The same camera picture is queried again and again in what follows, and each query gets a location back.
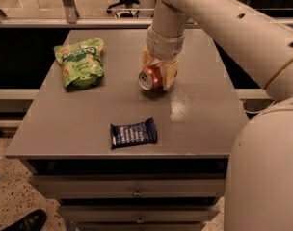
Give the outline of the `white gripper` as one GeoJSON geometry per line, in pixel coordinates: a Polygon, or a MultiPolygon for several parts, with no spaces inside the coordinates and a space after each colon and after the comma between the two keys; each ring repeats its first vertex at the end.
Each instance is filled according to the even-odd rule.
{"type": "Polygon", "coordinates": [[[143,50],[141,69],[159,64],[159,60],[165,60],[160,67],[164,90],[170,88],[177,75],[179,59],[174,57],[181,52],[184,40],[184,35],[166,38],[156,33],[151,26],[147,29],[146,47],[143,50]]]}

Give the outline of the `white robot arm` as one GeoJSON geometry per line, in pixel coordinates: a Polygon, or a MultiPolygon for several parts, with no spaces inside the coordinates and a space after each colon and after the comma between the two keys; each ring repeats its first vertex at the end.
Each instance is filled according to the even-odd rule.
{"type": "Polygon", "coordinates": [[[238,87],[266,91],[274,105],[237,136],[226,171],[225,231],[293,231],[293,29],[238,0],[157,0],[143,63],[174,81],[187,20],[237,64],[238,87]]]}

